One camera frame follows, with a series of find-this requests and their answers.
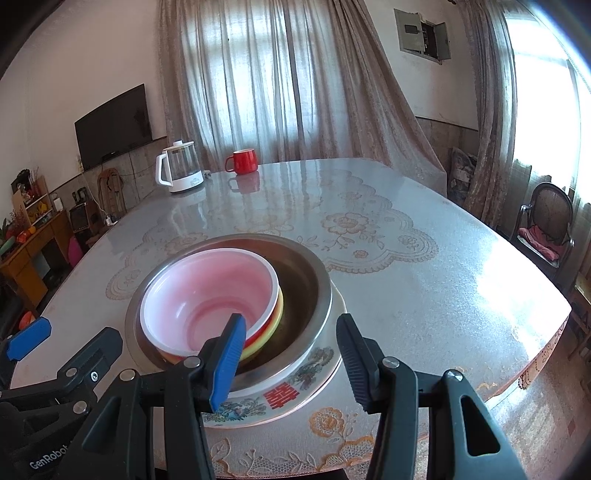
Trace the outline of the red mug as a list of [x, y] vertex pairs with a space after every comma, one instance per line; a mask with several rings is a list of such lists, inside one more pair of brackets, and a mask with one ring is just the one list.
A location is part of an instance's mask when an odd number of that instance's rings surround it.
[[259, 169], [259, 161], [253, 149], [235, 151], [224, 162], [224, 170], [236, 175], [253, 173], [257, 169]]

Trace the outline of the dark wooden chair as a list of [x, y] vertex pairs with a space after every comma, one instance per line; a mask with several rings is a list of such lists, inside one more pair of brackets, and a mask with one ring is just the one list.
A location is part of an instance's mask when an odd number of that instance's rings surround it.
[[574, 249], [573, 218], [568, 195], [556, 185], [542, 182], [533, 190], [530, 202], [520, 207], [510, 243], [554, 281]]

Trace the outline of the black wall television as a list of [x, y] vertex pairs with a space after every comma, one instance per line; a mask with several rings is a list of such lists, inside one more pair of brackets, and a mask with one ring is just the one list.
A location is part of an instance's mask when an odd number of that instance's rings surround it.
[[77, 120], [74, 128], [84, 171], [150, 143], [145, 86], [110, 99]]

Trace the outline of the wooden cabinet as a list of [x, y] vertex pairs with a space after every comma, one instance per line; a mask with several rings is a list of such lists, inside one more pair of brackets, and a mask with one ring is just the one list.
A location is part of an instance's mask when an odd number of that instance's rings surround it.
[[68, 247], [72, 237], [68, 215], [59, 212], [2, 261], [2, 276], [27, 307], [36, 309], [49, 291], [35, 261], [43, 257], [49, 270], [69, 271]]

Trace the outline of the side window curtain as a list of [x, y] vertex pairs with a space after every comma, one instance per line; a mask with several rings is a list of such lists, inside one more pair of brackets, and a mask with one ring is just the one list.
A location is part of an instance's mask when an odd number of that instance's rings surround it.
[[464, 208], [499, 225], [514, 161], [517, 86], [514, 51], [502, 4], [460, 1], [474, 69], [479, 147]]

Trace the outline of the white glass electric kettle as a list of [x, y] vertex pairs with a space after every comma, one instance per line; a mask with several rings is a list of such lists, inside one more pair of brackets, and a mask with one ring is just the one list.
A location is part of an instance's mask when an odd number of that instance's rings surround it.
[[155, 159], [155, 182], [170, 193], [180, 193], [204, 183], [204, 173], [194, 142], [175, 141]]

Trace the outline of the beige lace curtain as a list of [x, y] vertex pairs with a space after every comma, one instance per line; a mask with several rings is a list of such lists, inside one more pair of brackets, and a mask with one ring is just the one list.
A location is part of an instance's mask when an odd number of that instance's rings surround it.
[[161, 1], [157, 27], [166, 132], [203, 167], [366, 158], [445, 192], [362, 1]]

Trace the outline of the white plate red characters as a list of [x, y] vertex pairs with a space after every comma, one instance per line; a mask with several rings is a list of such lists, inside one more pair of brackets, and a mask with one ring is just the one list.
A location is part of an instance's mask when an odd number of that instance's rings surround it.
[[342, 294], [337, 287], [332, 287], [329, 318], [307, 354], [295, 360], [284, 373], [230, 393], [214, 414], [204, 415], [204, 425], [225, 430], [259, 426], [286, 417], [311, 402], [342, 363], [335, 338], [335, 321], [345, 312]]

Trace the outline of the small wooden chair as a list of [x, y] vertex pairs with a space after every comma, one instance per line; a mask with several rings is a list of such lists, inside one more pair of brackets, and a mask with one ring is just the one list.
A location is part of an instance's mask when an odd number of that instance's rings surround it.
[[123, 196], [123, 180], [116, 168], [108, 168], [97, 177], [98, 200], [105, 215], [112, 222], [118, 221], [126, 213]]

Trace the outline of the yellow plastic bowl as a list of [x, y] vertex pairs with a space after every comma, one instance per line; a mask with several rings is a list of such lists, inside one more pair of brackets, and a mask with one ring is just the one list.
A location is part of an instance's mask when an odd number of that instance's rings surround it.
[[[270, 315], [270, 318], [267, 319], [266, 324], [264, 324], [263, 327], [259, 329], [259, 331], [245, 340], [245, 346], [243, 346], [242, 354], [239, 358], [240, 363], [247, 363], [252, 360], [252, 358], [263, 349], [263, 346], [270, 341], [270, 338], [273, 337], [273, 334], [276, 333], [276, 329], [280, 326], [280, 320], [283, 317], [283, 310], [283, 290], [279, 288], [279, 296], [277, 297], [276, 306], [273, 308], [273, 313]], [[180, 353], [173, 353], [170, 349], [163, 349], [160, 347], [155, 347], [155, 349], [165, 360], [171, 364], [176, 364], [181, 359], [198, 353], [198, 350], [188, 350], [181, 351]]]

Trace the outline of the wall electrical panel box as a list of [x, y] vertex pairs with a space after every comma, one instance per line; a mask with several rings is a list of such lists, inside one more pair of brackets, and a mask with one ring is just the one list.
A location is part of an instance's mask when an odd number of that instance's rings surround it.
[[445, 22], [435, 24], [420, 13], [394, 9], [400, 49], [438, 63], [451, 59], [451, 48]]

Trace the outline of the red plastic bowl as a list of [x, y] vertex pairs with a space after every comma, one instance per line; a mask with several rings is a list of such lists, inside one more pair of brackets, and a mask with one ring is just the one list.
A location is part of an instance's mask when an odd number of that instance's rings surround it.
[[213, 248], [184, 258], [148, 288], [140, 327], [154, 347], [199, 351], [221, 335], [229, 317], [245, 318], [245, 340], [273, 313], [279, 277], [265, 258], [238, 248]]

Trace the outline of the stainless steel bowl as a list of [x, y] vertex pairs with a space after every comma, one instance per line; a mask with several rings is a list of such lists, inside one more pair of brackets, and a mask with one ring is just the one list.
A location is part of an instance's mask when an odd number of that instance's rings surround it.
[[279, 273], [279, 283], [287, 302], [279, 330], [270, 346], [239, 370], [230, 395], [250, 395], [280, 383], [297, 370], [304, 357], [318, 345], [329, 322], [335, 292], [324, 264], [311, 250], [293, 240], [266, 234], [226, 235], [186, 247], [149, 273], [134, 293], [125, 316], [126, 347], [139, 371], [155, 373], [165, 368], [165, 360], [141, 332], [140, 301], [149, 287], [176, 263], [191, 254], [215, 247], [238, 247], [262, 255]]

